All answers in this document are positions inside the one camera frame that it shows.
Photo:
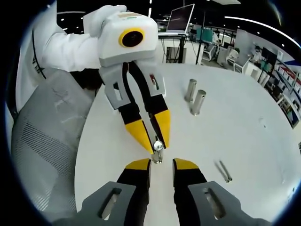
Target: camera lens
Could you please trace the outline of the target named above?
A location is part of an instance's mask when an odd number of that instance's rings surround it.
[[[133,31],[127,33],[123,39],[122,44],[126,47],[134,47],[138,45],[143,40],[143,34],[138,31]]]

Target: white tabletop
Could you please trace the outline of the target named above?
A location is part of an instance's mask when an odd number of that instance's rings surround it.
[[[196,163],[207,181],[216,181],[254,218],[274,219],[298,185],[301,157],[293,130],[273,98],[250,76],[219,68],[159,65],[171,110],[170,147],[162,164],[152,164],[150,203],[144,225],[178,225],[173,201],[172,159]],[[193,116],[183,97],[189,79],[207,92],[201,113]],[[138,86],[129,85],[148,128]],[[102,86],[80,139],[75,169],[77,210],[90,194],[116,181],[131,161],[150,155],[126,131]],[[233,181],[225,183],[214,165],[222,160]]]

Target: black ceiling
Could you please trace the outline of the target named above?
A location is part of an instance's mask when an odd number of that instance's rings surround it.
[[[272,31],[264,26],[239,21],[225,19],[224,16],[235,16],[258,21],[270,25],[301,43],[300,7],[296,0],[239,0],[240,5],[220,5],[214,1],[207,0],[185,0],[185,4],[195,3],[195,10],[192,16],[192,23],[202,24],[203,12],[206,11],[205,25],[218,26],[236,30],[238,25],[241,29],[256,34],[260,32],[261,37],[282,47],[296,60],[301,60],[301,49],[283,35]],[[130,11],[148,15],[149,8],[152,8],[151,17],[161,19],[164,15],[169,15],[171,10],[183,6],[183,0],[57,0],[58,12],[84,11],[85,14],[92,12],[103,5],[126,5]],[[82,15],[65,15],[63,22],[60,21],[64,15],[59,15],[58,24],[70,28],[69,32],[80,33],[82,28]]]

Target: gray mesh chair back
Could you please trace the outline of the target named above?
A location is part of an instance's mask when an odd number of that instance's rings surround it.
[[[58,70],[36,88],[15,121],[13,162],[30,200],[50,222],[76,213],[75,161],[91,104],[72,76]]]

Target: white glove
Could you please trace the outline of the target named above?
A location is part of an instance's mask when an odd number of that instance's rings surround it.
[[[123,5],[116,5],[116,6],[103,6],[100,9],[98,9],[95,14],[93,15],[92,21],[89,25],[89,33],[91,37],[99,37],[102,29],[104,21],[107,17],[118,13],[118,12],[126,12],[127,7]]]

